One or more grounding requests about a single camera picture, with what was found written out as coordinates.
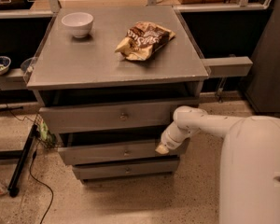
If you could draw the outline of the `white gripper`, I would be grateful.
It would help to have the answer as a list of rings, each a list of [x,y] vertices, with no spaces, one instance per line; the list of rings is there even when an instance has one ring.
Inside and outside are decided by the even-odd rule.
[[[169,153],[169,149],[177,149],[186,139],[186,135],[180,130],[166,129],[161,135],[161,142],[155,151],[161,155]]]

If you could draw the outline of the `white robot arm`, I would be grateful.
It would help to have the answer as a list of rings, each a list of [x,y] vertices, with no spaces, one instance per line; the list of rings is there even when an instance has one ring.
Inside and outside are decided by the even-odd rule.
[[[180,106],[156,151],[167,154],[199,131],[223,139],[219,224],[280,224],[280,119]]]

